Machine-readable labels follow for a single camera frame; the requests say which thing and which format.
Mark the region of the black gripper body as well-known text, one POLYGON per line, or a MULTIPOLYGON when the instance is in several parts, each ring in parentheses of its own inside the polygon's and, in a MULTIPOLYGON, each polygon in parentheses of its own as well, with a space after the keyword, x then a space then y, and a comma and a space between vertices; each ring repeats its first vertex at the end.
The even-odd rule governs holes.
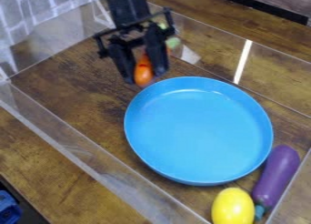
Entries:
MULTIPOLYGON (((104 47, 102 37, 118 32, 122 36, 130 33, 132 30, 142 32, 147 30, 151 23, 164 23, 170 26, 168 34, 174 32, 175 26, 171 15, 171 9, 164 7, 155 14, 150 11, 147 0, 107 0, 108 10, 111 11, 115 28, 111 30, 100 31, 94 35, 99 47, 100 57, 110 56, 108 49, 104 47)), ((144 45, 143 38, 139 38, 126 45, 132 48, 139 44, 144 45)))

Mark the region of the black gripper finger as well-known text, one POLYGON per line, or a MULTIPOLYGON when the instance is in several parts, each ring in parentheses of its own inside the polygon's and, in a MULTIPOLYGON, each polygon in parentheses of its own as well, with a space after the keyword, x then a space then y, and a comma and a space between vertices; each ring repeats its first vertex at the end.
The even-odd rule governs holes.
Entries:
POLYGON ((134 83, 134 68, 136 66, 135 56, 132 51, 120 44, 108 46, 110 57, 115 62, 118 71, 128 84, 134 83))
POLYGON ((170 68, 166 35, 156 23, 151 23, 144 35, 146 53, 156 76, 162 76, 170 68))

